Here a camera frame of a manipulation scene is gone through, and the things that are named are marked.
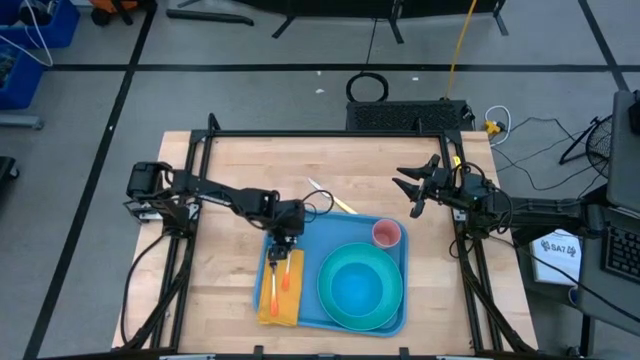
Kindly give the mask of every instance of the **desk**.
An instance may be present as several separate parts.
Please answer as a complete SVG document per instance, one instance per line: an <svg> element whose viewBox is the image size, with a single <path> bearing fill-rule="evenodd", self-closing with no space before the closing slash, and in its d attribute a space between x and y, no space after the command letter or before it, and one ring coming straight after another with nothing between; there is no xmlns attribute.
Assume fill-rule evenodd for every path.
<svg viewBox="0 0 640 360"><path fill-rule="evenodd" d="M188 139L188 132L165 133L159 161L183 168ZM463 133L463 140L467 160L482 167L497 183L486 134ZM252 294L263 234L228 209L205 204L179 352L251 353L255 345L263 345L267 354L391 355L398 354L399 347L408 347L415 355L471 354L460 266L448 254L454 239L450 209L429 201L422 217L411 219L411 204L391 181L399 176L396 167L424 165L439 149L437 140L416 137L215 138L207 176L210 180L236 188L277 189L287 199L301 198L313 190L306 180L309 176L356 211L401 222L411 242L408 320L392 338L259 325ZM199 166L196 161L194 169ZM321 196L314 203L319 209L328 204ZM159 222L142 226L136 256L160 231ZM132 278L126 324L129 336L156 304L168 243L151 251ZM537 347L516 254L494 241L485 242L485 253L496 305L522 338ZM479 302L478 310L481 324L486 325L486 313ZM163 344L168 343L170 333L170 326L165 328ZM488 326L482 334L485 348L489 348ZM114 346L120 344L116 334Z"/></svg>

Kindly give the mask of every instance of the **blue bin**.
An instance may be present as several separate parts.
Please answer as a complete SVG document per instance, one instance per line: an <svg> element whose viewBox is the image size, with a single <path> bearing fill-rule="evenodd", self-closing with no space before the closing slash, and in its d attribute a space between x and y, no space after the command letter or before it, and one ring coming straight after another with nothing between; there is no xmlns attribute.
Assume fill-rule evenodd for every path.
<svg viewBox="0 0 640 360"><path fill-rule="evenodd" d="M18 21L18 13L22 1L23 0L0 0L0 35L27 49L34 49L37 48L37 46L29 40L24 26L7 27L7 25L13 25ZM63 48L69 46L73 39L73 33L78 26L79 19L80 13L75 5L71 3L71 0L59 0L51 22L48 25L39 27L47 47ZM42 47L40 37L35 27L28 26L27 31L31 35L31 38Z"/></svg>
<svg viewBox="0 0 640 360"><path fill-rule="evenodd" d="M7 48L12 49L16 55L16 62L4 86L0 88L0 110L28 108L38 89L44 68L9 45L0 45L0 54L4 54Z"/></svg>

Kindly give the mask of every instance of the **blue tray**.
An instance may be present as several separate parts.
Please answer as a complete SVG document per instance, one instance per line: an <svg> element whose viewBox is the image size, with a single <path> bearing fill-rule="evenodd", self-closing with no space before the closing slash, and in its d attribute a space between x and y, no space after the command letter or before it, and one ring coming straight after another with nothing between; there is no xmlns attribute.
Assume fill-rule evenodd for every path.
<svg viewBox="0 0 640 360"><path fill-rule="evenodd" d="M345 244L357 242L372 244L371 231L373 224L380 219L374 216L330 212L329 214L318 216L315 221L306 224L304 234L298 238L298 244L296 245L296 248L304 250L304 276L302 279L298 325L380 337L391 337L402 330L407 322L406 294L409 274L409 237L407 230L400 223L398 223L402 230L400 243L391 249L385 250L398 265L404 283L402 302L396 315L391 320L374 330L351 331L331 320L322 308L318 298L318 272L320 272L324 259L333 250ZM271 237L265 236L258 275L256 276L256 286L253 291L253 307L256 311L258 311L258 305L260 304L260 289L262 288L267 247L271 244L271 241Z"/></svg>

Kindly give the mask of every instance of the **gray floor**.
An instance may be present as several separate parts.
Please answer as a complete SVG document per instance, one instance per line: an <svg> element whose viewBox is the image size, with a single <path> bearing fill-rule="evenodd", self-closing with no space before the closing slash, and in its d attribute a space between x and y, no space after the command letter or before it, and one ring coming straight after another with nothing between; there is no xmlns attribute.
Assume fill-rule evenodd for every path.
<svg viewBox="0 0 640 360"><path fill-rule="evenodd" d="M589 0L619 64L640 65L631 24L640 3ZM373 21L296 19L279 40L270 34L283 17L254 9L206 2L205 7L247 14L251 28L173 20L156 15L142 64L363 63ZM502 37L490 16L472 20L461 52L466 64L604 65L605 60L577 1L508 0L503 12L511 35ZM58 64L127 64L144 16L127 27L119 21L97 28L83 12L73 45L53 51ZM378 24L372 63L450 62L463 16L401 21L406 44L396 45L389 25ZM214 112L225 129L342 129L344 86L356 72L137 72L122 110L78 248L64 283L40 356L108 350L138 226L121 203L134 162L154 160L163 132L204 127ZM445 72L382 72L390 100L437 99ZM121 72L50 71L33 105L17 113L46 121L40 132L0 129L0 154L14 156L22 177L0 207L0 348L3 358L22 356L51 281L78 201L93 164ZM640 88L639 73L625 73ZM488 73L456 75L452 98L465 99L478 118L495 104L507 106L514 125L529 117L557 118L569 132L611 112L617 90L601 73ZM363 80L358 98L374 99L374 83ZM496 119L504 120L496 112ZM555 124L530 121L500 147L513 160L564 138ZM586 160L558 166L569 141L521 163L538 187L553 185L586 168ZM495 153L498 168L508 163ZM595 177L589 170L549 191L535 191L517 169L500 172L514 196L571 197ZM596 185L602 183L597 179ZM540 348L560 353L579 341L580 314L537 295L529 304ZM558 319L564 319L562 326ZM598 323L596 349L638 351L633 336Z"/></svg>

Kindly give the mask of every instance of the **pink cup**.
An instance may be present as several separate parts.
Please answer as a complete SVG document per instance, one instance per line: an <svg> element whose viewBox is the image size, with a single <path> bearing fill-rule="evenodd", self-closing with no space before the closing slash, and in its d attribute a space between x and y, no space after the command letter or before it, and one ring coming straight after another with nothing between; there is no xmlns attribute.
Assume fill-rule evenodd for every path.
<svg viewBox="0 0 640 360"><path fill-rule="evenodd" d="M400 225L391 219L381 219L373 225L373 244L380 249L389 249L400 242Z"/></svg>

